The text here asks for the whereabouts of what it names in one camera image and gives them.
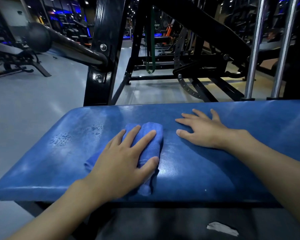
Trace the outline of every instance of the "blue cloth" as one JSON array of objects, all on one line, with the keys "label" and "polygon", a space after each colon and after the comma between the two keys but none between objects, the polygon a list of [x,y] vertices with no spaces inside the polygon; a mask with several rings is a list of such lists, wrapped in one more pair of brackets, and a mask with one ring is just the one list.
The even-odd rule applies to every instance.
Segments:
[{"label": "blue cloth", "polygon": [[[129,131],[131,131],[135,126],[137,126],[137,124],[130,123],[130,124],[126,125],[126,127],[125,127],[126,133],[124,134],[122,140],[125,139],[125,137],[127,136],[127,133]],[[157,123],[153,123],[153,122],[148,122],[148,123],[143,124],[141,126],[140,131],[134,138],[131,146],[134,146],[142,137],[144,137],[147,133],[149,133],[152,130],[156,131],[156,135],[152,139],[152,141],[150,141],[150,143],[146,146],[146,148],[143,150],[143,152],[141,153],[141,155],[139,157],[138,165],[137,165],[138,168],[141,168],[151,157],[155,157],[155,156],[159,157],[160,156],[160,145],[161,145],[161,142],[163,139],[163,132],[164,132],[163,126],[161,124],[157,124]],[[86,167],[86,169],[88,169],[89,171],[92,170],[98,157],[104,150],[104,147],[105,146],[103,146],[101,149],[99,149],[94,155],[92,155],[84,163],[84,166]],[[151,177],[148,179],[148,181],[146,181],[143,185],[141,185],[139,187],[138,193],[140,195],[149,196],[151,194],[150,180],[151,180]]]}]

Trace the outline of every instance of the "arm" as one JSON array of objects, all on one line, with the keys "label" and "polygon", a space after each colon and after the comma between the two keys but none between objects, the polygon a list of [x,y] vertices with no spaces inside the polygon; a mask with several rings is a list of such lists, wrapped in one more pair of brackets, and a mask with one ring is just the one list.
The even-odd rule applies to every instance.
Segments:
[{"label": "arm", "polygon": [[196,145],[222,149],[237,157],[300,222],[300,162],[262,144],[246,130],[225,127],[214,110],[212,120],[198,110],[193,112],[198,116],[183,113],[184,118],[176,119],[191,126],[193,133],[176,133]]},{"label": "arm", "polygon": [[121,142],[125,133],[122,130],[106,145],[88,176],[75,181],[63,196],[8,239],[65,239],[92,211],[105,202],[123,197],[147,180],[159,159],[150,158],[140,169],[137,163],[156,132],[149,132],[130,148],[139,130],[140,126],[136,126]]}]

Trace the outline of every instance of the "hand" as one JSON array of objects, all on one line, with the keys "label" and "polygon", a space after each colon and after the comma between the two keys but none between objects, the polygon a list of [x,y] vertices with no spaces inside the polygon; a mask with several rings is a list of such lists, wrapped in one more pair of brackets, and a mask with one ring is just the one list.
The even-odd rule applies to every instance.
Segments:
[{"label": "hand", "polygon": [[103,203],[123,197],[144,183],[159,163],[158,157],[152,157],[140,169],[137,168],[141,152],[156,135],[152,130],[131,147],[140,128],[140,125],[134,127],[123,142],[125,130],[120,131],[106,145],[92,171],[84,178],[90,190],[102,197]]},{"label": "hand", "polygon": [[176,134],[191,143],[209,148],[223,149],[224,138],[226,138],[232,129],[224,126],[216,111],[211,109],[212,120],[203,112],[193,109],[194,114],[182,113],[183,119],[176,119],[176,122],[188,125],[192,128],[193,133],[178,129]]}]

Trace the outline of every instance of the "glossy floor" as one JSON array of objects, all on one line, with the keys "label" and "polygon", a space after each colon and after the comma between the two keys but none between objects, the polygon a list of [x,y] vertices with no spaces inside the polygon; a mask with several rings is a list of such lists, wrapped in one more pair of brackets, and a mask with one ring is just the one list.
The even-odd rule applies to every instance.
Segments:
[{"label": "glossy floor", "polygon": [[[130,44],[125,42],[121,51],[115,89],[123,79],[131,53]],[[40,55],[40,60],[51,77],[43,77],[35,70],[34,73],[0,78],[0,177],[60,117],[83,105],[87,66],[48,55]],[[170,73],[171,70],[161,70],[153,75]],[[139,71],[133,76],[146,74]],[[270,95],[272,84],[270,77],[257,73],[253,97],[265,99]],[[244,92],[245,82],[232,85]],[[207,87],[220,101],[230,101],[214,84]],[[188,102],[202,101],[184,92],[177,80],[146,80],[133,81],[130,86],[125,86],[117,104]],[[231,226],[236,227],[240,237],[245,239],[300,239],[300,226],[283,209],[121,209],[116,216],[98,239],[211,239],[206,225],[212,221],[229,222],[229,225],[235,222]],[[14,202],[0,202],[0,239],[31,219],[32,216]]]}]

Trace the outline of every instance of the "white scrap on floor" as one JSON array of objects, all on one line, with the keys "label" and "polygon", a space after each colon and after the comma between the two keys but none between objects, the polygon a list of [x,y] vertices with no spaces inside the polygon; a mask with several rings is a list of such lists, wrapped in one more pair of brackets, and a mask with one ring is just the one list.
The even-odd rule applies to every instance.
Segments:
[{"label": "white scrap on floor", "polygon": [[209,225],[207,226],[207,229],[209,230],[215,230],[215,231],[218,231],[218,232],[223,232],[223,233],[226,233],[226,234],[230,234],[232,236],[239,236],[239,233],[237,230],[234,230],[226,225],[223,225],[219,222],[212,222],[212,223],[209,223]]}]

